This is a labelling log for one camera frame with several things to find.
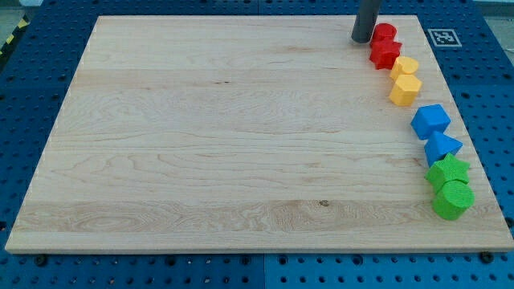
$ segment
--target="yellow black hazard tape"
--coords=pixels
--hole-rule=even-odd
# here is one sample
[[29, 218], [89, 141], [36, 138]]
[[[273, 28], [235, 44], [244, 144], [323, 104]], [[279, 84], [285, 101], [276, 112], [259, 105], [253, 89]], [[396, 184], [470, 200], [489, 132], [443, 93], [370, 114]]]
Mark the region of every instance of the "yellow black hazard tape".
[[7, 37], [6, 42], [2, 45], [2, 49], [0, 49], [0, 72], [6, 66], [7, 60], [9, 60], [10, 55], [12, 55], [23, 34], [25, 34], [29, 23], [30, 22], [28, 17], [23, 16], [22, 20], [19, 21], [13, 33]]

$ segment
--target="blue pegboard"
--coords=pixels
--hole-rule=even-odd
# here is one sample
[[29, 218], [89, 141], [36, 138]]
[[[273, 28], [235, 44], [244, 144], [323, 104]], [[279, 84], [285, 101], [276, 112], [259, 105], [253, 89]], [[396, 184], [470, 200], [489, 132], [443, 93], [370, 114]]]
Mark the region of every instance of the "blue pegboard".
[[[98, 15], [355, 14], [358, 0], [46, 0], [0, 75], [0, 246]], [[384, 0], [416, 14], [508, 220], [514, 217], [514, 68], [469, 0]], [[453, 30], [441, 47], [429, 29]], [[514, 287], [514, 253], [12, 256], [0, 288]]]

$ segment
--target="red block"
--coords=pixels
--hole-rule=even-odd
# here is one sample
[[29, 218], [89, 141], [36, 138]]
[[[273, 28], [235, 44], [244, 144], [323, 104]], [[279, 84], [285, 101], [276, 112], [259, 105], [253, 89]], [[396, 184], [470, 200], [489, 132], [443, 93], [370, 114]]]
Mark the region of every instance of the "red block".
[[396, 27], [392, 26], [389, 23], [380, 23], [375, 26], [375, 30], [373, 31], [373, 37], [369, 42], [369, 45], [373, 47], [373, 43], [382, 40], [391, 40], [394, 41], [394, 36], [396, 36]]
[[375, 69], [392, 69], [401, 47], [401, 43], [392, 40], [377, 41], [371, 48], [369, 60], [375, 63]]

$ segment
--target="blue block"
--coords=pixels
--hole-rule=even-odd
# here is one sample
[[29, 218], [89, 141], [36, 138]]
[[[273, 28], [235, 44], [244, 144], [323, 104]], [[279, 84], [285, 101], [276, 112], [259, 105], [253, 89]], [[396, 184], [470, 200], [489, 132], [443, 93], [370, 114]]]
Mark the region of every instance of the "blue block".
[[463, 143], [455, 138], [435, 131], [425, 144], [426, 161], [429, 166], [432, 166], [436, 161], [442, 160], [448, 153], [457, 154], [462, 147]]
[[441, 104], [418, 108], [410, 125], [420, 140], [426, 140], [433, 132], [444, 132], [451, 120]]

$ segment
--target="yellow cube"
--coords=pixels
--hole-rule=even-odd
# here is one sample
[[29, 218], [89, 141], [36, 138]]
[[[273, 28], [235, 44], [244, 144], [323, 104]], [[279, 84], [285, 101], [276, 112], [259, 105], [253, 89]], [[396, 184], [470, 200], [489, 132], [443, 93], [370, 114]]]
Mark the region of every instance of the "yellow cube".
[[422, 85], [423, 82], [415, 75], [399, 75], [389, 98], [397, 106], [410, 106], [416, 99]]
[[390, 77], [396, 80], [400, 75], [413, 75], [418, 70], [419, 63], [416, 59], [407, 56], [398, 56], [394, 61]]

